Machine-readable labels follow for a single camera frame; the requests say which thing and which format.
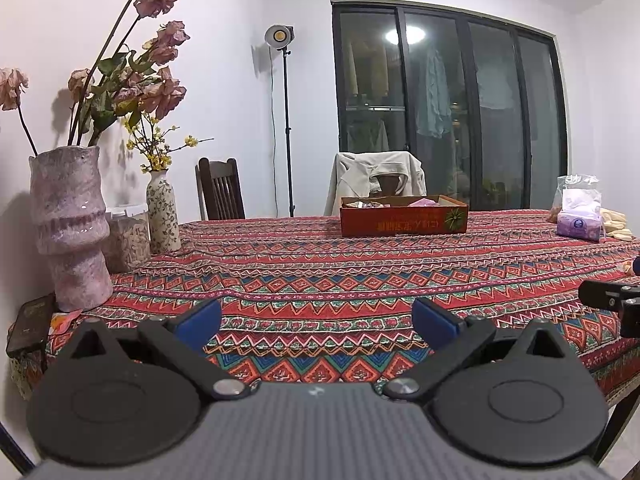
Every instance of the cardboard box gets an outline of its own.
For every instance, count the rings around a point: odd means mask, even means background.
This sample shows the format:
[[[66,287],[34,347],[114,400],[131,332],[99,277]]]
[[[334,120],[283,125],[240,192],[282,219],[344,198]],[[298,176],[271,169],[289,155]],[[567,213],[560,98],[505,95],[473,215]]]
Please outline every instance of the cardboard box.
[[[408,207],[421,198],[430,198],[440,206]],[[362,209],[346,206],[358,201],[379,202],[391,207]],[[467,204],[444,195],[348,197],[342,199],[340,225],[345,237],[466,233],[468,213]]]

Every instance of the window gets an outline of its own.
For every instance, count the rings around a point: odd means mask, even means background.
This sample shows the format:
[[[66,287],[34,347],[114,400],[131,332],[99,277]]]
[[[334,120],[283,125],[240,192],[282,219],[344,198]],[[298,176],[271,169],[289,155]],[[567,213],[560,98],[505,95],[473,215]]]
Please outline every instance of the window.
[[[340,150],[409,150],[430,194],[549,208],[566,173],[553,39],[464,12],[335,4]]]

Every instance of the green plant graphic on box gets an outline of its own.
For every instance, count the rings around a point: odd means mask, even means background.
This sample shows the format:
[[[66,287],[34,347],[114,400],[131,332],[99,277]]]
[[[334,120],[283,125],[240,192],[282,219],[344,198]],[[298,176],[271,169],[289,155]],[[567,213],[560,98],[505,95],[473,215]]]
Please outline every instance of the green plant graphic on box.
[[[460,208],[452,209],[444,217],[444,224],[447,226],[450,232],[457,231],[462,227],[462,222],[465,221],[465,213]]]

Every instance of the black circular cover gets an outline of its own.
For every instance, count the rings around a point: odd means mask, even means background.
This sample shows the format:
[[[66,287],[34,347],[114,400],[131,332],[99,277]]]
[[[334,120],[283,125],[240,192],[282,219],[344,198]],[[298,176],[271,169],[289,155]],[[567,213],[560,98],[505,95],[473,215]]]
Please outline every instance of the black circular cover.
[[[492,462],[541,466],[588,452],[607,423],[601,407],[586,370],[525,355],[453,375],[432,412],[462,449]]]
[[[158,366],[99,355],[51,372],[34,391],[27,425],[40,450],[62,462],[121,466],[148,459],[184,438],[200,412],[193,385]]]

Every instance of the zigzag pattern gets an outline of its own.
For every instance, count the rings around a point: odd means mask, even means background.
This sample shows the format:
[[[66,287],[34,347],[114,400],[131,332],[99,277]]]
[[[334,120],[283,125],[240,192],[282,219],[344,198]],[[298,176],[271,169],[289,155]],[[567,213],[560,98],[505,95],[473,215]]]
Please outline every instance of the zigzag pattern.
[[[417,296],[500,327],[553,320],[605,393],[640,372],[638,342],[576,292],[586,278],[620,280],[638,240],[561,238],[537,211],[472,213],[466,234],[436,237],[342,238],[335,218],[194,222],[181,235],[178,253],[114,276],[114,295],[91,315],[129,327],[218,298],[222,328],[204,352],[248,383],[381,388],[430,351],[411,327]],[[50,338],[50,358],[82,319]]]

